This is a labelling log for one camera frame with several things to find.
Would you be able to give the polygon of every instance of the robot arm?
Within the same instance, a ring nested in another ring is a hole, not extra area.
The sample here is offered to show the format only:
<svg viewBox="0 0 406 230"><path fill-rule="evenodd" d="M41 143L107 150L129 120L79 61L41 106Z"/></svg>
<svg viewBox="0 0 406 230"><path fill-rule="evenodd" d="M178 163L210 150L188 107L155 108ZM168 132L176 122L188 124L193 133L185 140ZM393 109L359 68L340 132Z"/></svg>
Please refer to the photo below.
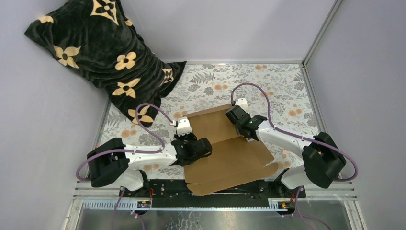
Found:
<svg viewBox="0 0 406 230"><path fill-rule="evenodd" d="M138 170L139 166L151 164L184 166L211 155L210 142L206 138L197 140L186 117L179 118L173 125L177 126L174 140L164 148L126 145L121 138L113 138L87 154L87 158L90 158L107 150L126 150L103 155L89 162L92 187L115 184L135 191L147 183L146 176Z"/></svg>
<svg viewBox="0 0 406 230"><path fill-rule="evenodd" d="M346 160L341 154L303 140L303 137L307 137L337 147L327 133L321 132L313 137L283 128L285 131L302 137L296 138L279 132L270 126L267 118L260 115L251 118L248 103L244 98L236 100L235 105L226 112L226 116L234 124L237 132L245 138L278 145L303 159L304 165L289 168L280 175L281 182L289 189L312 183L322 188L328 188L346 164Z"/></svg>

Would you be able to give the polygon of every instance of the lavender wall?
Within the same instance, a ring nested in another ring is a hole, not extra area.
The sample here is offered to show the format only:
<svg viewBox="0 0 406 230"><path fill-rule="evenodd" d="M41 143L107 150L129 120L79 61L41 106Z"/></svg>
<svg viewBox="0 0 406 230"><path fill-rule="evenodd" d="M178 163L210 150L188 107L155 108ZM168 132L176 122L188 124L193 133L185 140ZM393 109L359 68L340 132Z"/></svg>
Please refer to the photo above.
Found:
<svg viewBox="0 0 406 230"><path fill-rule="evenodd" d="M334 0L122 0L166 61L302 60Z"/></svg>
<svg viewBox="0 0 406 230"><path fill-rule="evenodd" d="M75 170L92 148L107 102L23 35L63 3L14 0L0 8L0 229L61 228Z"/></svg>
<svg viewBox="0 0 406 230"><path fill-rule="evenodd" d="M359 164L354 187L369 229L406 226L405 9L344 1L308 65L329 133Z"/></svg>

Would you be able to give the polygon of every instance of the cardboard box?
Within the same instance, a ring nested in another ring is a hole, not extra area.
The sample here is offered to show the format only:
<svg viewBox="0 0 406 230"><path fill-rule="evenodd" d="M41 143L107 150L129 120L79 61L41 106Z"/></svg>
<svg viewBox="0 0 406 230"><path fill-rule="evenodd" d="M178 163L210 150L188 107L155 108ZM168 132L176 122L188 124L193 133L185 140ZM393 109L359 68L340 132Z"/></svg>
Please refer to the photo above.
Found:
<svg viewBox="0 0 406 230"><path fill-rule="evenodd" d="M224 105L186 115L198 139L206 137L213 147L211 156L186 165L187 187L197 195L205 195L249 183L275 174L278 164L261 141L247 142L237 135Z"/></svg>

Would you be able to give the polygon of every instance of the black pillow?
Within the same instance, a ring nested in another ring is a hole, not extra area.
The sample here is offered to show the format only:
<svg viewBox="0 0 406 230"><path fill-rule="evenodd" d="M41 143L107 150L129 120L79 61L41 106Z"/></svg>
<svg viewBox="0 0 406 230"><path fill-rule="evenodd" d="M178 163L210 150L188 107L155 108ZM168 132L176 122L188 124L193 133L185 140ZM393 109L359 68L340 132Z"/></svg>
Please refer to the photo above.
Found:
<svg viewBox="0 0 406 230"><path fill-rule="evenodd" d="M120 0L69 0L31 23L25 35L106 89L112 103L136 124L135 108L141 103L160 107L186 64L159 60L124 16ZM138 117L150 127L157 113L145 106Z"/></svg>

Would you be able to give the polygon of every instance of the table surface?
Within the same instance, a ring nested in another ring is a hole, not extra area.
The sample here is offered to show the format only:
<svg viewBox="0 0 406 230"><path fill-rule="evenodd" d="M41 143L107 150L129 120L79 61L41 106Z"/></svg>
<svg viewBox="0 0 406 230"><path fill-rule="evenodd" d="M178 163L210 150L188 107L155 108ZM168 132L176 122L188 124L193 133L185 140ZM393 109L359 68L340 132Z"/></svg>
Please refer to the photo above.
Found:
<svg viewBox="0 0 406 230"><path fill-rule="evenodd" d="M185 71L173 91L162 99L161 108L173 119L185 114L230 103L231 91L241 83L259 85L271 101L271 117L279 127L318 134L316 117L302 79L298 64L226 64L186 65ZM242 86L235 98L245 97L252 115L267 117L264 95L255 87ZM175 134L175 128L158 114L150 128L166 143ZM128 120L113 105L108 111L101 134L101 144L115 137L130 145L159 145L157 139ZM279 169L275 178L286 167L303 164L295 154L278 146L265 143L275 157ZM140 167L149 179L184 179L181 166L147 165Z"/></svg>

